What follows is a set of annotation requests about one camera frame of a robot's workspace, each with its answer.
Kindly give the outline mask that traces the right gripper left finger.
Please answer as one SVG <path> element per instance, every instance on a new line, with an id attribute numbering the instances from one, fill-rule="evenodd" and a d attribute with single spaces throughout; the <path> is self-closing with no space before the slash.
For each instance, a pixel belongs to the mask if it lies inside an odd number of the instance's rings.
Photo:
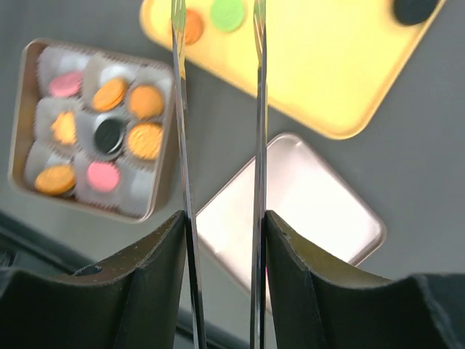
<path id="1" fill-rule="evenodd" d="M 3 348 L 171 348 L 185 216 L 73 275 L 1 269 Z"/>

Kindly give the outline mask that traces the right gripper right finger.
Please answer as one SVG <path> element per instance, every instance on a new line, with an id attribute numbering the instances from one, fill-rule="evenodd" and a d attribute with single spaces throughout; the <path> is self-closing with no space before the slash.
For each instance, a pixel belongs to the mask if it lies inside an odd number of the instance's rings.
<path id="1" fill-rule="evenodd" d="M 267 273 L 279 348 L 462 348 L 464 275 L 389 280 L 267 220 Z"/>

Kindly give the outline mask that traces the metal tongs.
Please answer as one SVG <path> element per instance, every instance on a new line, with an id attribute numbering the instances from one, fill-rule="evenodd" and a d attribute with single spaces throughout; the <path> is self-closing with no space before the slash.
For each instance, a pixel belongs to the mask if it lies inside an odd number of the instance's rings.
<path id="1" fill-rule="evenodd" d="M 171 3 L 171 40 L 176 87 L 176 114 L 179 158 L 185 200 L 185 232 L 190 280 L 190 300 L 193 317 L 193 338 L 196 348 L 206 347 L 203 295 L 198 259 L 198 231 L 190 192 L 189 161 L 185 117 L 187 115 L 185 83 L 184 1 Z M 256 159 L 254 178 L 254 226 L 251 266 L 250 347 L 265 347 L 266 311 L 266 189 L 267 189 L 267 35 L 266 2 L 255 1 L 253 12 L 254 38 L 258 58 Z"/>

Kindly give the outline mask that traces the gold tin lid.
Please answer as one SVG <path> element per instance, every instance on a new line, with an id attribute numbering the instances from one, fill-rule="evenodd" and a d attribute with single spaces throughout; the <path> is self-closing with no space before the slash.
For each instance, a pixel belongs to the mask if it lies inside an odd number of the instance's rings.
<path id="1" fill-rule="evenodd" d="M 201 240 L 246 291 L 251 289 L 254 180 L 251 159 L 197 214 Z M 373 254 L 387 234 L 364 200 L 292 133 L 267 145 L 266 207 L 300 236 L 353 266 Z"/>

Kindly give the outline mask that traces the pink sandwich cookie top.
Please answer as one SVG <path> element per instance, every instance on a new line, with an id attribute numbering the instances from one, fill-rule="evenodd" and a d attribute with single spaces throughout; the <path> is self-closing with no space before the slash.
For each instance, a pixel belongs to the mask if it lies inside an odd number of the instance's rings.
<path id="1" fill-rule="evenodd" d="M 121 175 L 113 163 L 94 161 L 86 171 L 86 179 L 94 190 L 109 193 L 117 188 Z"/>

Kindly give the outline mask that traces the pink sandwich cookie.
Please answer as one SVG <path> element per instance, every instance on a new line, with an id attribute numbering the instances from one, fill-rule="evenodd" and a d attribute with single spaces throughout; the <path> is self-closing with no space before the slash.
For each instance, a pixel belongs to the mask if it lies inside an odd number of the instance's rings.
<path id="1" fill-rule="evenodd" d="M 86 179 L 94 190 L 109 193 L 117 188 L 121 175 L 113 163 L 94 161 L 86 171 Z"/>
<path id="2" fill-rule="evenodd" d="M 54 77 L 48 86 L 53 97 L 70 97 L 77 95 L 81 88 L 82 73 L 71 71 Z"/>

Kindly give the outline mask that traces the orange round biscuit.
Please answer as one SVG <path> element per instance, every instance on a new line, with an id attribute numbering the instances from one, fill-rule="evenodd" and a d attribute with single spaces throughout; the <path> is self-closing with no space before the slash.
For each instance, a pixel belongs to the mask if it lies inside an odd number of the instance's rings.
<path id="1" fill-rule="evenodd" d="M 41 171 L 34 181 L 34 188 L 50 196 L 61 195 L 73 189 L 76 173 L 69 164 L 54 165 Z"/>

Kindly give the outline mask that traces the gold cookie tin box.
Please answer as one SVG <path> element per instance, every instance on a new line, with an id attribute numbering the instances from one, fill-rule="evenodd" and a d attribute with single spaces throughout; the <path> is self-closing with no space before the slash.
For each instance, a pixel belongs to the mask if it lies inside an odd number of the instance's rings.
<path id="1" fill-rule="evenodd" d="M 156 210 L 160 209 L 164 206 L 169 197 L 169 187 L 171 184 L 171 177 L 174 167 L 174 152 L 177 149 L 177 144 L 175 140 L 175 120 L 174 120 L 174 91 L 173 91 L 173 111 L 171 115 L 162 119 L 156 120 L 155 122 L 160 122 L 163 124 L 164 136 L 163 136 L 163 145 L 161 149 L 161 155 L 159 160 L 157 160 L 156 166 L 152 169 L 148 168 L 141 168 L 133 166 L 129 161 L 128 158 L 124 155 L 124 149 L 122 148 L 121 154 L 113 160 L 110 161 L 103 161 L 99 159 L 95 159 L 89 156 L 85 151 L 83 151 L 79 144 L 77 145 L 76 149 L 71 152 L 67 152 L 65 149 L 54 147 L 49 143 L 40 141 L 36 139 L 34 134 L 34 116 L 36 111 L 36 106 L 38 102 L 45 97 L 43 96 L 39 90 L 39 82 L 37 78 L 37 68 L 38 68 L 38 58 L 39 55 L 46 49 L 47 47 L 60 47 L 65 49 L 71 49 L 73 51 L 77 51 L 80 53 L 84 53 L 90 56 L 90 59 L 94 55 L 102 55 L 110 60 L 116 60 L 123 63 L 131 63 L 138 66 L 138 68 L 143 67 L 151 67 L 158 70 L 170 70 L 173 74 L 174 73 L 172 68 L 160 61 L 149 60 L 146 58 L 135 57 L 131 55 L 124 55 L 119 54 L 116 52 L 107 51 L 104 49 L 98 49 L 95 47 L 71 44 L 64 41 L 53 41 L 49 39 L 36 39 L 29 43 L 26 48 L 23 50 L 21 68 L 20 68 L 20 80 L 18 85 L 17 91 L 17 100 L 16 100 L 16 110 L 15 110 L 15 123 L 14 129 L 12 132 L 12 144 L 10 148 L 10 160 L 9 160 L 9 176 L 11 181 L 21 190 L 25 191 L 26 193 L 31 194 L 32 196 L 36 196 L 41 198 L 44 201 L 49 202 L 57 202 L 64 206 L 67 206 L 71 209 L 77 209 L 81 211 L 91 212 L 93 214 L 102 215 L 106 217 L 112 217 L 118 220 L 123 220 L 127 222 L 142 222 L 149 218 L 149 216 L 154 213 Z M 113 112 L 119 111 L 122 113 L 127 123 L 133 120 L 125 106 L 125 97 L 122 100 L 122 103 L 116 106 L 114 109 L 110 111 L 95 111 L 91 109 L 82 97 L 82 85 L 80 93 L 75 96 L 74 98 L 79 99 L 83 103 L 83 109 L 81 111 L 88 111 L 90 113 L 106 113 L 106 112 Z M 59 151 L 65 155 L 69 155 L 73 157 L 73 161 L 77 153 L 85 152 L 85 154 L 91 158 L 93 161 L 96 162 L 108 162 L 113 163 L 120 171 L 121 175 L 121 183 L 122 183 L 122 168 L 124 166 L 131 166 L 138 169 L 146 169 L 151 172 L 155 172 L 155 183 L 154 183 L 154 191 L 151 205 L 149 206 L 149 210 L 147 214 L 143 217 L 132 217 L 123 214 L 119 210 L 119 205 L 112 210 L 104 210 L 99 209 L 95 206 L 86 205 L 81 203 L 76 199 L 75 190 L 74 194 L 71 197 L 56 197 L 56 196 L 47 196 L 32 190 L 24 180 L 23 174 L 25 169 L 25 163 L 29 151 L 35 141 L 39 141 L 40 143 L 46 144 L 52 149 Z"/>

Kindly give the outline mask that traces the orange round cookie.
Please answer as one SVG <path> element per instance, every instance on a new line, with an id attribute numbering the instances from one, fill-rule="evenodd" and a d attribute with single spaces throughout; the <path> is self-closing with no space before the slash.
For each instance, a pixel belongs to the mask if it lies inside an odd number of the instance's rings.
<path id="1" fill-rule="evenodd" d="M 195 44 L 203 35 L 204 22 L 202 16 L 194 9 L 186 9 L 185 44 Z"/>

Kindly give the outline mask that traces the green sandwich cookie bottom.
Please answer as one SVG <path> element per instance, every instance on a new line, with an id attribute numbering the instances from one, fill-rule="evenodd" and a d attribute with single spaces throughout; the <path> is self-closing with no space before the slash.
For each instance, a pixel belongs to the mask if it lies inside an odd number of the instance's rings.
<path id="1" fill-rule="evenodd" d="M 231 33 L 244 21 L 245 7 L 241 0 L 214 0 L 209 14 L 216 29 Z"/>

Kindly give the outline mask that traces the orange swirl cookie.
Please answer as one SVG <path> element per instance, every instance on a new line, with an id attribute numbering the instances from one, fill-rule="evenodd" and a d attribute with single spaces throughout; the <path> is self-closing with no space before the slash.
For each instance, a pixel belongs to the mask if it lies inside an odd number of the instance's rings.
<path id="1" fill-rule="evenodd" d="M 75 114 L 72 111 L 59 113 L 50 129 L 53 137 L 63 145 L 73 145 L 76 143 Z"/>

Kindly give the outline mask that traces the pink sandwich cookie bottom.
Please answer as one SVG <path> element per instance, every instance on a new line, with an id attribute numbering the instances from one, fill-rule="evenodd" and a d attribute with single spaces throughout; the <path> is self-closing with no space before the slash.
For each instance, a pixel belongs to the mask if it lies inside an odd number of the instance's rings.
<path id="1" fill-rule="evenodd" d="M 77 95 L 81 88 L 82 73 L 71 71 L 54 77 L 48 86 L 53 97 L 70 97 Z"/>

